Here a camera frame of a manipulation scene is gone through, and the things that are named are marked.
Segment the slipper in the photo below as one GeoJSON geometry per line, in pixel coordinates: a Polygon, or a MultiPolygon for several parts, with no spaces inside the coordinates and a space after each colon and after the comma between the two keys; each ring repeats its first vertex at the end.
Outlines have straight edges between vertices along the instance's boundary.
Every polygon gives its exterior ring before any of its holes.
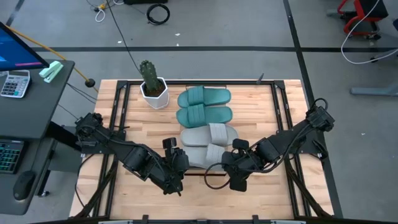
{"type": "MultiPolygon", "coordinates": [[[[214,144],[207,147],[189,147],[184,146],[183,150],[189,159],[189,165],[207,169],[216,162],[221,162],[225,149],[214,144]]],[[[211,168],[212,170],[223,170],[221,165],[211,168]]]]}
{"type": "Polygon", "coordinates": [[[180,139],[184,146],[207,146],[210,143],[230,146],[236,138],[239,138],[238,132],[231,126],[210,123],[208,126],[183,130],[180,139]]]}
{"type": "Polygon", "coordinates": [[[227,89],[197,86],[182,92],[178,96],[177,103],[181,108],[187,108],[199,104],[205,106],[222,105],[229,101],[231,101],[231,92],[227,89]]]}
{"type": "Polygon", "coordinates": [[[232,110],[227,106],[189,106],[177,111],[177,121],[186,128],[197,128],[209,123],[227,123],[232,120],[232,110]]]}

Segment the potted cactus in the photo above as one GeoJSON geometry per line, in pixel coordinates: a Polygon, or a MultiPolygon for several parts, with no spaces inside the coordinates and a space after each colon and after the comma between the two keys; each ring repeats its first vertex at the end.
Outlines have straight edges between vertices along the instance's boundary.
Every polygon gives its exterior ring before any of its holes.
{"type": "Polygon", "coordinates": [[[163,78],[158,78],[156,69],[152,62],[143,61],[140,66],[140,72],[144,78],[141,84],[141,93],[146,102],[154,109],[165,108],[169,104],[169,89],[163,78]]]}

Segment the cactus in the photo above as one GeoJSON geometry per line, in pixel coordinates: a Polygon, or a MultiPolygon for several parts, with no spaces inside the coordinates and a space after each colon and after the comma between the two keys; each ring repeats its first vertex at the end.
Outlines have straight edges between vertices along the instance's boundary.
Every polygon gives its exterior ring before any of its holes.
{"type": "Polygon", "coordinates": [[[141,75],[144,78],[148,95],[159,92],[162,85],[157,79],[155,65],[148,60],[144,60],[141,62],[139,68],[141,75]]]}

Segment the desk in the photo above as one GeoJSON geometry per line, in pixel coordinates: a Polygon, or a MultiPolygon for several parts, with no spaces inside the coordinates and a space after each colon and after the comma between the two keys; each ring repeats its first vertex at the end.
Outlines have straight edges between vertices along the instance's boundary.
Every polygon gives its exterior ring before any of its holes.
{"type": "MultiPolygon", "coordinates": [[[[103,80],[99,89],[96,113],[101,113],[104,125],[109,124],[117,80],[103,80]]],[[[285,80],[287,98],[294,124],[305,118],[307,104],[300,80],[285,80]]],[[[251,144],[258,139],[277,131],[271,88],[260,85],[227,85],[232,93],[232,100],[227,104],[233,110],[233,119],[229,125],[251,144]]],[[[178,110],[178,94],[186,85],[169,85],[170,104],[162,110],[153,110],[142,98],[138,86],[131,87],[125,126],[126,140],[144,143],[164,155],[162,140],[176,137],[177,146],[183,129],[175,119],[178,110]]],[[[116,124],[119,124],[121,103],[116,124]]],[[[98,185],[102,155],[93,156],[80,171],[77,191],[86,203],[98,185]]],[[[305,183],[317,202],[328,212],[333,213],[328,187],[321,162],[309,155],[300,155],[305,183]]],[[[225,183],[227,177],[209,177],[211,185],[225,183]]],[[[203,176],[185,176],[182,197],[177,194],[163,195],[151,181],[143,182],[129,173],[119,163],[114,190],[111,219],[140,220],[149,215],[151,220],[196,220],[196,219],[234,219],[250,220],[252,215],[260,219],[293,218],[289,190],[283,164],[269,174],[252,174],[248,178],[248,191],[236,192],[228,187],[222,190],[209,189],[203,176]]],[[[300,213],[303,214],[301,196],[296,189],[300,213]]],[[[100,215],[105,208],[105,191],[100,206],[100,215]]],[[[77,197],[73,199],[70,216],[81,210],[77,197]]]]}
{"type": "MultiPolygon", "coordinates": [[[[61,98],[63,89],[75,65],[72,61],[60,61],[64,66],[51,83],[45,83],[39,76],[41,70],[30,71],[32,79],[26,96],[22,99],[0,97],[0,138],[22,139],[29,143],[25,156],[16,174],[0,174],[0,213],[23,215],[34,195],[40,195],[50,171],[50,158],[57,145],[56,139],[75,136],[51,122],[52,115],[61,98]],[[13,197],[12,188],[21,173],[35,172],[36,177],[29,196],[22,201],[13,197]]],[[[0,78],[0,86],[6,77],[0,78]]]]}

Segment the black bracket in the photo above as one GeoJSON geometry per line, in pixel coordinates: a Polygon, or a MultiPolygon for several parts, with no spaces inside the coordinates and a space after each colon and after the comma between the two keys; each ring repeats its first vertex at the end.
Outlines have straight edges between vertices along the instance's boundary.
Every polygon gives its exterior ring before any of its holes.
{"type": "Polygon", "coordinates": [[[116,90],[120,90],[121,88],[125,87],[127,85],[128,81],[127,80],[120,80],[116,84],[116,90]]]}
{"type": "Polygon", "coordinates": [[[148,224],[149,215],[143,215],[141,224],[148,224]]]}
{"type": "Polygon", "coordinates": [[[275,85],[277,85],[281,90],[285,89],[285,82],[283,80],[275,80],[275,85]]]}
{"type": "Polygon", "coordinates": [[[258,215],[253,215],[253,224],[260,224],[260,219],[258,215]]]}
{"type": "Polygon", "coordinates": [[[197,224],[207,224],[207,220],[197,220],[197,224]]]}

